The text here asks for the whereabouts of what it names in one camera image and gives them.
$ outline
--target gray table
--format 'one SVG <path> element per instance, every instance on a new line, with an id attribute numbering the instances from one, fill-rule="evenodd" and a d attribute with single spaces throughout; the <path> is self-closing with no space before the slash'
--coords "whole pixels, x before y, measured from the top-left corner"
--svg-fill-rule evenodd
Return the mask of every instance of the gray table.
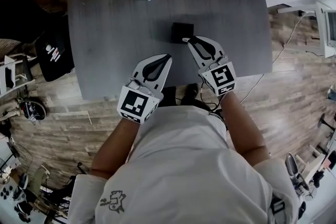
<path id="1" fill-rule="evenodd" d="M 271 72 L 265 0 L 68 0 L 75 69 L 84 99 L 117 97 L 135 65 L 168 53 L 165 86 L 199 82 L 187 45 L 170 43 L 173 22 L 219 42 L 239 77 Z"/>

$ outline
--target wooden floor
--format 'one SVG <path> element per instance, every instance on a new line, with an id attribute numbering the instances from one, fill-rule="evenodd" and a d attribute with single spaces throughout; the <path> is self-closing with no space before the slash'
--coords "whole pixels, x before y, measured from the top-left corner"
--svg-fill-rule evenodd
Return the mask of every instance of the wooden floor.
<path id="1" fill-rule="evenodd" d="M 272 29 L 273 58 L 298 21 L 295 14 L 277 14 L 269 10 Z M 306 40 L 318 37 L 316 22 L 304 18 L 293 35 L 293 43 L 304 46 Z M 336 103 L 327 100 L 327 89 L 336 81 L 335 59 L 324 59 L 306 52 L 284 50 L 273 64 L 273 73 L 265 74 L 248 98 L 244 107 L 265 136 L 272 156 L 284 158 L 287 152 L 299 153 L 307 160 L 308 145 L 325 142 L 329 130 L 317 122 L 322 113 L 332 123 Z M 75 72 L 54 82 L 46 82 L 36 66 L 36 84 L 29 87 L 31 96 L 39 97 L 48 110 L 44 121 L 32 125 L 24 117 L 11 118 L 12 134 L 17 143 L 33 155 L 29 174 L 41 164 L 51 172 L 48 187 L 60 187 L 70 175 L 77 174 L 76 165 L 82 162 L 88 170 L 93 156 L 120 120 L 116 100 L 84 101 Z M 239 78 L 236 93 L 243 99 L 260 76 Z M 216 101 L 209 89 L 205 100 Z M 21 170 L 26 170 L 31 157 L 22 151 Z"/>

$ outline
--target white shirt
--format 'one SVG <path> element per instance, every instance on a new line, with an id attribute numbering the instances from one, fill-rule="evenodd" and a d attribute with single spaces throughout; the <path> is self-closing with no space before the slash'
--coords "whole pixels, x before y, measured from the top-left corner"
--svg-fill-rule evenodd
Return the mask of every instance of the white shirt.
<path id="1" fill-rule="evenodd" d="M 272 195 L 296 223 L 285 164 L 251 167 L 228 149 L 226 128 L 193 106 L 158 108 L 140 127 L 128 163 L 109 179 L 78 175 L 69 223 L 268 223 Z"/>

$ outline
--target computer monitor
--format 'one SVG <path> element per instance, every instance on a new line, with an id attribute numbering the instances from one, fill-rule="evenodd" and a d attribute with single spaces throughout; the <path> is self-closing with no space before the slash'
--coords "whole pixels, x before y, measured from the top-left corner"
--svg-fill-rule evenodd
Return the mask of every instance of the computer monitor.
<path id="1" fill-rule="evenodd" d="M 336 10 L 325 10 L 328 32 L 328 46 L 336 48 Z"/>

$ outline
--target shoe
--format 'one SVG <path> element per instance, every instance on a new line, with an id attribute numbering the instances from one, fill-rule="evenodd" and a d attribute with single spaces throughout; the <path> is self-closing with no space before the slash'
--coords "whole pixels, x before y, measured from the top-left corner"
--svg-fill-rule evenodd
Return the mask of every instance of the shoe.
<path id="1" fill-rule="evenodd" d="M 196 99 L 197 95 L 198 95 L 197 83 L 189 84 L 185 90 L 184 96 L 190 99 Z"/>

